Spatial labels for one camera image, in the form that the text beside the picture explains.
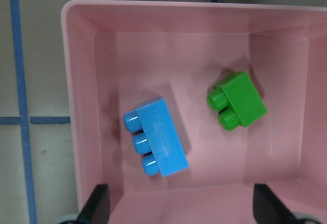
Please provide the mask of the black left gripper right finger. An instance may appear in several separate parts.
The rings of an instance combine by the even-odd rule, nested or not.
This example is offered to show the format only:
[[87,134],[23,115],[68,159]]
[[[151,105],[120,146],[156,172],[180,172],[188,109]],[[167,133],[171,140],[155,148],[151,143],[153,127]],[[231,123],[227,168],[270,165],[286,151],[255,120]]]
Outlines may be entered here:
[[255,184],[253,216],[256,223],[297,223],[296,217],[266,184]]

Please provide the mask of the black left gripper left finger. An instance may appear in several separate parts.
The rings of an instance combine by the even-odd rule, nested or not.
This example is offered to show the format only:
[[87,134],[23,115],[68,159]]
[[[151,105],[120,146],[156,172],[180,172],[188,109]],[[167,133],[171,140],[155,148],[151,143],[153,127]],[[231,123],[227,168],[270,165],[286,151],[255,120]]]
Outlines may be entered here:
[[96,185],[80,214],[78,223],[108,223],[110,194],[107,184]]

